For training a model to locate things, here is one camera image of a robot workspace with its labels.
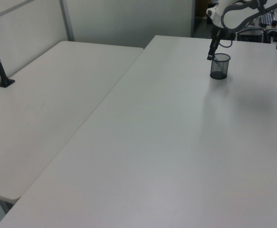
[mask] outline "desk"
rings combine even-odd
[[[209,44],[156,36],[0,228],[277,227],[276,47]]]
[[[0,88],[0,199],[23,195],[141,52],[61,42]]]

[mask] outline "cubicle partition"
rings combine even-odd
[[[8,77],[63,40],[59,0],[0,0],[0,58]]]
[[[75,41],[145,48],[155,35],[190,37],[195,0],[63,0]]]

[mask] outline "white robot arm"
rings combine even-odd
[[[207,10],[213,21],[212,42],[207,59],[212,60],[220,40],[227,33],[239,32],[254,18],[276,8],[277,0],[219,0],[218,5]]]

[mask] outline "tabletop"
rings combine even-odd
[[[277,227],[276,47],[209,45],[156,36],[0,228]]]
[[[64,41],[0,88],[0,199],[23,195],[141,52]]]

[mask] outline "black mesh cup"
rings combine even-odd
[[[227,78],[228,65],[230,59],[230,56],[227,54],[215,54],[212,59],[210,77],[217,80]]]

